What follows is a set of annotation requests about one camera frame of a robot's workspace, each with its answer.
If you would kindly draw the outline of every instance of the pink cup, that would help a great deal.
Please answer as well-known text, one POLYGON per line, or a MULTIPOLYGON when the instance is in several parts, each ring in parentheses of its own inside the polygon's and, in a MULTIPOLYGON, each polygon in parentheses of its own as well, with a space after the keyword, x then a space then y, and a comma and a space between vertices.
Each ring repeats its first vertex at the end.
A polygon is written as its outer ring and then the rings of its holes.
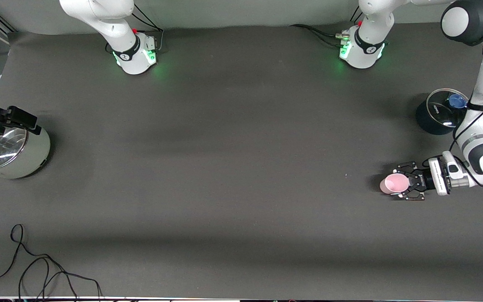
POLYGON ((394 173, 387 176, 379 184, 379 188, 385 194, 402 193, 407 190, 409 186, 409 178, 400 173, 394 173))

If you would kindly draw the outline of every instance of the white wall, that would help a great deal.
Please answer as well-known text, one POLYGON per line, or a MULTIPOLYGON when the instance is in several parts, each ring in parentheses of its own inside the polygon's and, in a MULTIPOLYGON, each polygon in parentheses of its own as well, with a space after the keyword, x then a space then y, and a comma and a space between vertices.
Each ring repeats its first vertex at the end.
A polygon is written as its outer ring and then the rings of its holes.
MULTIPOLYGON (((311 25, 348 20, 356 0, 135 0, 165 29, 245 25, 311 25)), ((405 5, 395 11, 398 23, 438 22, 446 5, 405 5)), ((20 31, 41 34, 90 33, 93 29, 65 14, 59 0, 0 0, 0 14, 20 31)), ((147 29, 132 17, 132 27, 147 29)))

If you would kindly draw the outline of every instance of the cable connector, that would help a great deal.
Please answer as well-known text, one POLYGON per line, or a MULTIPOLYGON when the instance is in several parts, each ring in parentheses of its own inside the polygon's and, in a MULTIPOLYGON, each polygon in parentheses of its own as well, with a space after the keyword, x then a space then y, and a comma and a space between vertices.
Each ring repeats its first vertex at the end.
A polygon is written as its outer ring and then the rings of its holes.
POLYGON ((347 33, 337 33, 337 34, 335 34, 335 39, 349 41, 349 34, 347 34, 347 33))

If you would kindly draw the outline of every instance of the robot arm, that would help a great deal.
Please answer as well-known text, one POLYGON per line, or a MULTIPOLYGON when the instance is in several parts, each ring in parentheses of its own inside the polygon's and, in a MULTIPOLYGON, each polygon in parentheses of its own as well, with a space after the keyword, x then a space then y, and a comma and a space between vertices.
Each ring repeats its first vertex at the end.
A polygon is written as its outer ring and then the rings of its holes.
POLYGON ((395 24, 393 11, 408 3, 418 6, 453 2, 454 0, 359 0, 365 17, 361 25, 354 25, 340 35, 343 40, 340 58, 355 68, 365 69, 381 57, 384 40, 395 24))
POLYGON ((67 15, 96 29, 113 49, 117 64, 128 74, 140 74, 156 63, 156 41, 135 33, 124 17, 132 14, 133 0, 59 0, 67 15))
MULTIPOLYGON (((451 40, 474 46, 483 44, 483 0, 458 0, 451 4, 441 18, 441 29, 451 40)), ((454 135, 456 145, 462 151, 464 161, 458 160, 450 151, 428 160, 429 168, 417 169, 413 163, 395 172, 421 175, 424 186, 410 186, 399 193, 400 197, 414 199, 414 192, 436 190, 438 195, 448 195, 456 187, 483 187, 483 60, 475 90, 467 105, 464 121, 454 135)))

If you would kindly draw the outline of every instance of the table surface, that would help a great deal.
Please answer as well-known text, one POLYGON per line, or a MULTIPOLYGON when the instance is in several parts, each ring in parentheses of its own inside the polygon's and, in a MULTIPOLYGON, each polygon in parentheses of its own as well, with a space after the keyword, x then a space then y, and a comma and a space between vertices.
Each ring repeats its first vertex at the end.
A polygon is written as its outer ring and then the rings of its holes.
MULTIPOLYGON (((0 107, 38 115, 53 152, 0 178, 0 273, 23 223, 33 252, 106 296, 483 301, 483 188, 411 203, 377 187, 448 148, 414 109, 438 88, 470 94, 481 49, 434 23, 389 40, 355 70, 304 29, 180 29, 130 76, 99 34, 15 36, 0 107)), ((43 277, 34 266, 27 293, 43 277)))

